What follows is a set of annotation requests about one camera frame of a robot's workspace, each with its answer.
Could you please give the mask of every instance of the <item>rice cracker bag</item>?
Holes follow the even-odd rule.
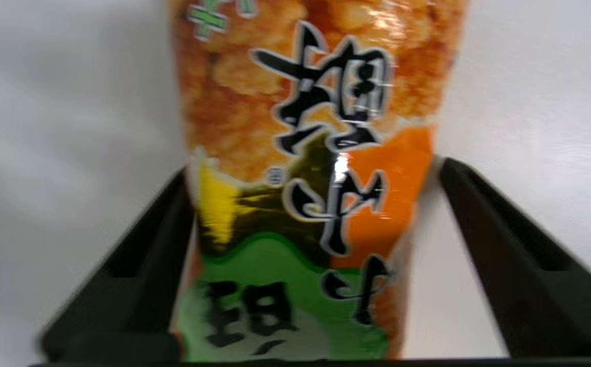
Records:
[[[169,0],[197,221],[188,361],[399,358],[463,0]]]

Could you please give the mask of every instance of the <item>snack bag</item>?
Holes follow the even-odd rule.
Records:
[[[169,0],[196,207],[188,361],[399,358],[463,0]]]

